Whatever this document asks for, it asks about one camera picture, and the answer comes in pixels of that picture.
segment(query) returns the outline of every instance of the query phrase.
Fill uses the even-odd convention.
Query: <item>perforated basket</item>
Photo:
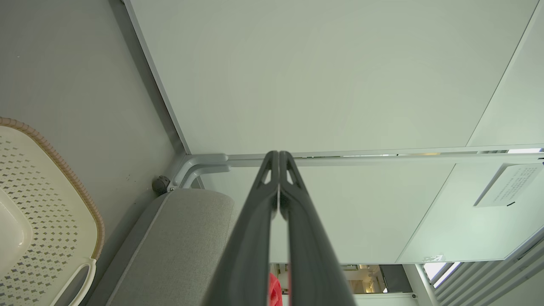
[[[54,305],[89,266],[78,305],[103,240],[102,218],[62,157],[30,126],[0,117],[0,306]]]

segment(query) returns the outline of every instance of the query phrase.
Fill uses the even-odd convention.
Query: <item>printed notice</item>
[[[476,202],[477,207],[507,206],[516,201],[536,176],[544,169],[538,164],[507,166]]]

